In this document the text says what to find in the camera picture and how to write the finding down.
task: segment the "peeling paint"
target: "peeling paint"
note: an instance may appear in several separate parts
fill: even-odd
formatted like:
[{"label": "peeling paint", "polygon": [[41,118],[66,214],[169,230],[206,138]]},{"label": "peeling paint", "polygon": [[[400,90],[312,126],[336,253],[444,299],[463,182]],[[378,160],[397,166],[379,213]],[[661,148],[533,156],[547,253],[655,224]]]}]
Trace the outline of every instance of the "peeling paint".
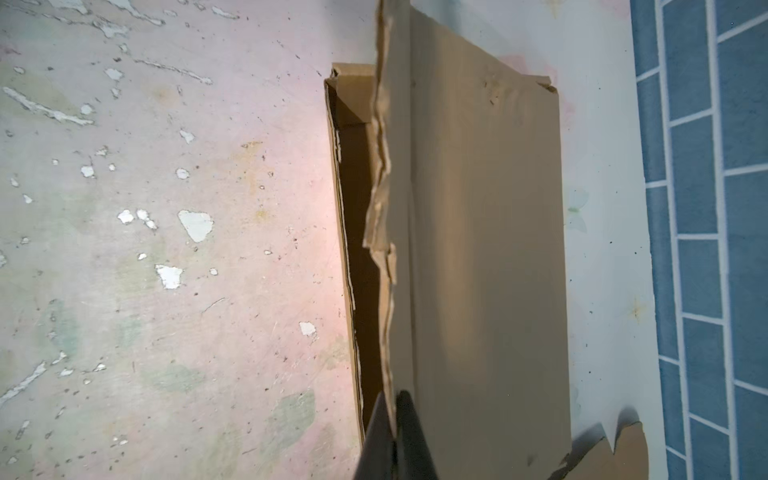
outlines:
[{"label": "peeling paint", "polygon": [[311,336],[317,333],[317,328],[315,328],[312,322],[299,322],[299,328],[304,336]]},{"label": "peeling paint", "polygon": [[63,111],[52,110],[44,105],[40,105],[39,103],[26,98],[23,94],[18,93],[13,88],[3,87],[2,90],[6,95],[16,100],[19,104],[21,104],[22,107],[26,108],[33,114],[43,114],[46,117],[53,118],[54,120],[60,121],[61,123],[70,121],[73,124],[78,124],[80,126],[92,125],[94,123],[92,120],[86,120],[84,118],[75,117],[73,115],[67,115]]},{"label": "peeling paint", "polygon": [[104,70],[104,73],[107,74],[107,76],[114,81],[120,81],[121,78],[123,78],[123,72],[115,68],[107,68],[106,70]]},{"label": "peeling paint", "polygon": [[154,266],[154,270],[157,272],[163,283],[163,288],[166,290],[174,290],[181,285],[181,274],[184,272],[184,269],[158,264]]},{"label": "peeling paint", "polygon": [[30,383],[34,382],[35,379],[37,379],[40,375],[45,372],[45,362],[42,362],[40,365],[35,367],[35,371],[32,372],[30,376],[23,379],[21,383],[19,383],[17,386],[13,387],[12,389],[8,390],[6,393],[3,394],[2,397],[0,397],[0,408],[2,408],[5,403],[12,399],[13,397],[17,396],[19,393],[23,392]]},{"label": "peeling paint", "polygon": [[128,35],[128,27],[112,23],[106,18],[99,17],[99,20],[94,20],[92,25],[104,33],[107,38],[114,38],[115,35],[126,37]]},{"label": "peeling paint", "polygon": [[144,225],[151,228],[152,230],[157,230],[157,223],[154,222],[151,218],[149,218],[149,212],[146,210],[142,210],[141,208],[136,210],[136,216],[144,222]]},{"label": "peeling paint", "polygon": [[182,210],[178,216],[184,229],[195,243],[205,240],[205,237],[214,229],[213,219],[205,212]]},{"label": "peeling paint", "polygon": [[163,64],[157,63],[155,61],[142,60],[140,58],[134,58],[134,61],[136,63],[143,63],[143,64],[149,65],[151,67],[160,68],[162,70],[175,71],[177,73],[184,74],[184,75],[187,75],[189,77],[192,77],[195,80],[198,80],[198,81],[200,81],[200,82],[202,82],[202,83],[204,83],[206,85],[214,84],[214,81],[211,80],[210,78],[208,78],[208,77],[201,77],[200,75],[198,75],[195,72],[190,71],[190,70],[184,70],[183,68],[174,67],[172,65],[163,65]]},{"label": "peeling paint", "polygon": [[157,25],[158,27],[161,25],[165,25],[165,21],[160,20],[159,18],[152,18],[149,15],[145,15],[139,12],[136,8],[134,8],[133,5],[131,5],[131,0],[106,0],[106,1],[118,7],[120,10],[127,11],[128,13],[133,15],[135,18],[139,18],[140,20],[146,20],[147,22],[150,22],[152,25]]},{"label": "peeling paint", "polygon": [[121,211],[118,214],[118,218],[123,222],[123,225],[128,225],[130,222],[134,221],[134,216],[131,215],[131,211],[128,209]]},{"label": "peeling paint", "polygon": [[54,8],[71,8],[83,15],[88,15],[88,9],[83,5],[83,0],[48,0]]},{"label": "peeling paint", "polygon": [[211,7],[210,10],[213,13],[215,13],[216,15],[219,15],[219,16],[224,17],[224,18],[230,18],[232,20],[237,20],[238,18],[240,18],[239,15],[235,15],[233,13],[225,12],[224,10],[222,10],[221,8],[218,8],[218,7]]},{"label": "peeling paint", "polygon": [[179,135],[181,135],[181,137],[184,139],[184,141],[187,142],[187,145],[191,144],[192,140],[194,140],[194,135],[192,135],[188,131],[179,130]]}]

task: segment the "cardboard box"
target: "cardboard box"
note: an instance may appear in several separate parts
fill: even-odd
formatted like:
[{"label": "cardboard box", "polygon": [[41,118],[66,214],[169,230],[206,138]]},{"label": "cardboard box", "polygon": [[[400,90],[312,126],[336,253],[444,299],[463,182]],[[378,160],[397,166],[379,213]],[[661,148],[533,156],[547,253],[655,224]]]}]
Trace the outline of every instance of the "cardboard box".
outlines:
[{"label": "cardboard box", "polygon": [[377,25],[376,65],[326,79],[361,438],[407,389],[440,478],[548,478],[571,450],[557,92],[405,0]]}]

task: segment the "open cardboard box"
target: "open cardboard box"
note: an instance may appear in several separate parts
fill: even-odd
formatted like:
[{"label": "open cardboard box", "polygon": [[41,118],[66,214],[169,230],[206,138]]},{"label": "open cardboard box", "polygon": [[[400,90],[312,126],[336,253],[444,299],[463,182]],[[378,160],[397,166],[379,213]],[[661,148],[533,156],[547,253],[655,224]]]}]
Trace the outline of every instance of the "open cardboard box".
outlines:
[{"label": "open cardboard box", "polygon": [[407,389],[440,478],[624,478],[606,465],[643,451],[647,478],[639,424],[587,476],[566,462],[557,91],[406,0],[377,15],[376,65],[326,79],[361,438],[380,391],[396,431]]}]

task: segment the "worn floor surface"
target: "worn floor surface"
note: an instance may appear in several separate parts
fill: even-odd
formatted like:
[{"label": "worn floor surface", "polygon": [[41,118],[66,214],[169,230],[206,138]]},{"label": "worn floor surface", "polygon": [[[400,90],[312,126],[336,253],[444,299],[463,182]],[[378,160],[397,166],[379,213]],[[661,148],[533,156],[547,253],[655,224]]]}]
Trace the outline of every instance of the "worn floor surface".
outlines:
[{"label": "worn floor surface", "polygon": [[349,475],[347,3],[0,4],[0,478]]}]

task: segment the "white surface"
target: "white surface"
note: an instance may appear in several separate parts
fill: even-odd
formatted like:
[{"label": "white surface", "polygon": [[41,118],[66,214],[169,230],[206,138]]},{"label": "white surface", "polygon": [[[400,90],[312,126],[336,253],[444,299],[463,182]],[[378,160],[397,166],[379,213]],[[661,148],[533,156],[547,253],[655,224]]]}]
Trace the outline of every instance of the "white surface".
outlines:
[{"label": "white surface", "polygon": [[414,4],[558,89],[571,434],[599,423],[613,445],[620,412],[635,409],[650,478],[666,478],[629,1]]}]

